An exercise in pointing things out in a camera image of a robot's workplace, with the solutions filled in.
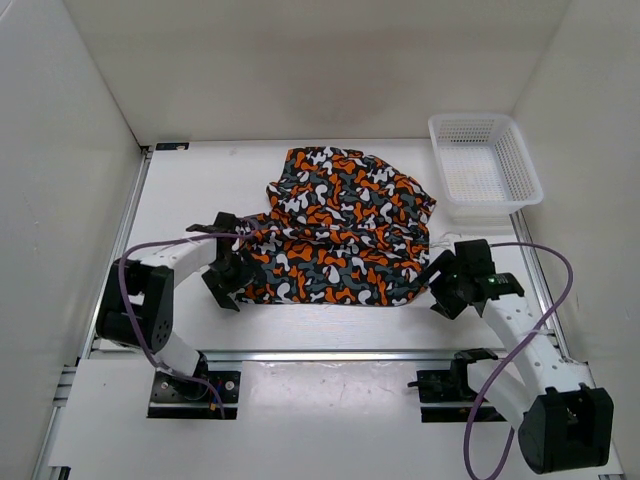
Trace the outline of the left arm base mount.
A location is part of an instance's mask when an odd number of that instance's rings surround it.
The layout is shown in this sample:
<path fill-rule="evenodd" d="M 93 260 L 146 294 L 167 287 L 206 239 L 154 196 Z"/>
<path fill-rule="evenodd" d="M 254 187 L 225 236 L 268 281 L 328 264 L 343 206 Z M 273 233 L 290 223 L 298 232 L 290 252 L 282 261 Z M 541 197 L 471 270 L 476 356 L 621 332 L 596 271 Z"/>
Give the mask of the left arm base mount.
<path fill-rule="evenodd" d="M 154 374 L 147 417 L 169 420 L 236 420 L 241 371 L 210 367 L 207 382 L 220 397 L 201 383 L 175 378 L 161 370 Z"/>

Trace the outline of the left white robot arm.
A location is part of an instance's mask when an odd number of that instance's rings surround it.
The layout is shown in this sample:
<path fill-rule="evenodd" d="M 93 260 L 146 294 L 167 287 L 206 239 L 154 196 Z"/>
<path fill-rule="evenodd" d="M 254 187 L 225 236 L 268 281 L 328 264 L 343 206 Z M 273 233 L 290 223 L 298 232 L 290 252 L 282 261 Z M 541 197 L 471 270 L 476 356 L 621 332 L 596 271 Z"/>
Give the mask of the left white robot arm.
<path fill-rule="evenodd" d="M 213 390 L 206 356 L 174 331 L 174 291 L 200 273 L 218 306 L 238 311 L 233 296 L 257 277 L 240 246 L 257 231 L 255 219 L 221 212 L 211 225 L 189 226 L 187 237 L 129 248 L 109 271 L 96 335 L 142 351 L 186 399 L 202 398 Z"/>

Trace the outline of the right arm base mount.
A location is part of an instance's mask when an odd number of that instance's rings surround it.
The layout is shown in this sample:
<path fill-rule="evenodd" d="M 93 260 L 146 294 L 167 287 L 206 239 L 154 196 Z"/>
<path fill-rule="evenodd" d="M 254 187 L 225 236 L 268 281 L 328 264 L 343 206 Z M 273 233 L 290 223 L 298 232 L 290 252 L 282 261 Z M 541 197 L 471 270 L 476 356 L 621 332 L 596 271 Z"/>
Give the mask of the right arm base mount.
<path fill-rule="evenodd" d="M 479 361 L 499 361 L 490 349 L 476 348 L 454 354 L 447 369 L 418 370 L 409 389 L 416 389 L 423 423 L 466 423 L 476 392 L 468 385 L 467 367 Z"/>

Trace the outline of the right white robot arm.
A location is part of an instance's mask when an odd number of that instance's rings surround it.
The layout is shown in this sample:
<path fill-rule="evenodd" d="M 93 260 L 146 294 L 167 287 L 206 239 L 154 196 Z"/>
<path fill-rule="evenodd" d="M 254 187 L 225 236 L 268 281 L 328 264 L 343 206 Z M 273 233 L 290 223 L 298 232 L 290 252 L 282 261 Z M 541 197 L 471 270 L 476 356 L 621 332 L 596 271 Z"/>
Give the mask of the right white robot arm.
<path fill-rule="evenodd" d="M 457 242 L 428 267 L 433 310 L 453 320 L 472 307 L 505 349 L 455 353 L 446 370 L 420 370 L 413 382 L 422 403 L 469 402 L 463 462 L 470 478 L 471 436 L 485 403 L 506 420 L 506 444 L 520 447 L 536 474 L 601 467 L 608 463 L 614 403 L 602 387 L 585 380 L 586 367 L 563 356 L 543 327 L 556 311 L 534 318 L 524 289 L 511 273 L 496 270 L 492 244 Z"/>

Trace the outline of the orange camouflage shorts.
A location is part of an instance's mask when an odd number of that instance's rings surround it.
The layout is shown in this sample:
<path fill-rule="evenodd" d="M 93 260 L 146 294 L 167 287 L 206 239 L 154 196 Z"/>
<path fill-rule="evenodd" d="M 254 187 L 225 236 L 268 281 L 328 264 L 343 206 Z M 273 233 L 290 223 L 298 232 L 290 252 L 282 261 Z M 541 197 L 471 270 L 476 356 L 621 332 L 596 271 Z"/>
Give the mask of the orange camouflage shorts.
<path fill-rule="evenodd" d="M 237 248 L 258 271 L 233 293 L 253 304 L 396 307 L 427 288 L 428 222 L 436 206 L 383 159 L 331 146 L 288 151 Z"/>

